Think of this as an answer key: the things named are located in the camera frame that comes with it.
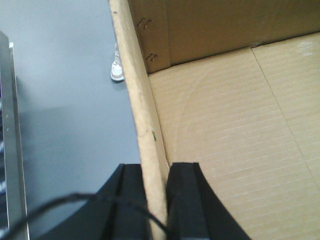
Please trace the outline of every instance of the metal frame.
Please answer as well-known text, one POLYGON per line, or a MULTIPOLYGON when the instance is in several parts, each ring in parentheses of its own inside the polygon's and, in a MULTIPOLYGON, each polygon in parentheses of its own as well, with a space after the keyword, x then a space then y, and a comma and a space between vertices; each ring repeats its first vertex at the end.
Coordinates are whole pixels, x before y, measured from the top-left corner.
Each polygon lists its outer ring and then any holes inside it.
MULTIPOLYGON (((0 31, 0 81, 9 228, 27 215, 13 44, 0 31)), ((14 240, 29 240, 28 226, 14 240)))

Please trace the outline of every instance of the gray floor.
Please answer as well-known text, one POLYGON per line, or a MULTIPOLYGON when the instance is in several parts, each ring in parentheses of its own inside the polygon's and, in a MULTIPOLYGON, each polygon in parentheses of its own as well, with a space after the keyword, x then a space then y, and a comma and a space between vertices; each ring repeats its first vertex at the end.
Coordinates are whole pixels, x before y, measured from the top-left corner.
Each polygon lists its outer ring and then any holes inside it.
MULTIPOLYGON (((0 0, 14 42, 27 207, 96 192, 119 163, 138 163, 128 92, 110 80, 115 37, 107 0, 0 0)), ((34 239, 80 205, 30 226, 34 239)))

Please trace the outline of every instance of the white sneaker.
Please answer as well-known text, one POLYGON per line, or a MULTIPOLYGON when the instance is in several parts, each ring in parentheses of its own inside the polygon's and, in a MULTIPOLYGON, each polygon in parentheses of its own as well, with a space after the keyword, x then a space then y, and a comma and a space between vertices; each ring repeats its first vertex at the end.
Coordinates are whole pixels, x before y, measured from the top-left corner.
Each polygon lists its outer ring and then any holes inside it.
POLYGON ((111 79, 116 82, 121 82, 125 80, 124 72, 122 70, 120 61, 118 44, 115 44, 114 61, 111 66, 110 76, 111 79))

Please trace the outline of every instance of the black cable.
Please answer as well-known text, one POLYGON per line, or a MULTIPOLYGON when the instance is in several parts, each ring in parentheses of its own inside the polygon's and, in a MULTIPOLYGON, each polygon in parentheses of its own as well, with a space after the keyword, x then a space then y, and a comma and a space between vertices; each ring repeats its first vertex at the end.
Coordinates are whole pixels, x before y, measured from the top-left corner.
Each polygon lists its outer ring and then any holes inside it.
POLYGON ((71 193, 68 195, 64 195, 58 198, 55 198, 34 211, 32 211, 30 214, 28 214, 26 217, 22 218, 19 220, 13 227, 10 227, 10 230, 2 237, 0 240, 9 240, 11 237, 13 237, 15 234, 17 234, 21 228, 23 228, 28 222, 31 222, 32 220, 38 218, 40 215, 43 213, 47 212, 48 210, 57 207, 62 204, 67 204, 67 203, 76 203, 79 201, 83 200, 88 200, 88 201, 94 201, 94 202, 114 202, 117 204, 125 205, 129 208, 132 208, 133 210, 141 213, 142 215, 146 216, 147 218, 151 219, 154 221, 154 223, 161 228, 164 233, 167 236, 170 236, 171 233, 168 230, 168 228, 162 224, 162 222, 151 212, 149 212, 147 209, 144 207, 130 201, 127 199, 124 199, 120 196, 113 196, 113 195, 107 195, 107 196, 98 196, 93 193, 71 193))

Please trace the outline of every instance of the corrugated cardboard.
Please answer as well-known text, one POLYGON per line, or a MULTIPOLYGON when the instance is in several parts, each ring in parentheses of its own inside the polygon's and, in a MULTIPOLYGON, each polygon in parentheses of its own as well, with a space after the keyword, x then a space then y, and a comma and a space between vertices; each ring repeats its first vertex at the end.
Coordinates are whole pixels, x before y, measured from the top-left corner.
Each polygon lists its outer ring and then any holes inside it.
POLYGON ((252 239, 319 239, 320 33, 149 80, 170 164, 199 162, 252 239))
POLYGON ((320 31, 320 1, 129 0, 148 73, 320 31), (152 20, 147 29, 142 19, 152 20), (146 58, 157 54, 157 59, 146 58))
POLYGON ((149 210, 165 223, 169 165, 199 162, 252 239, 319 239, 320 33, 289 38, 320 31, 320 1, 110 6, 149 210))
MULTIPOLYGON (((148 208, 165 223, 167 220, 165 182, 169 166, 155 103, 128 2, 112 0, 110 8, 137 131, 148 208)), ((151 227, 157 239, 164 238, 164 233, 154 223, 151 227)))

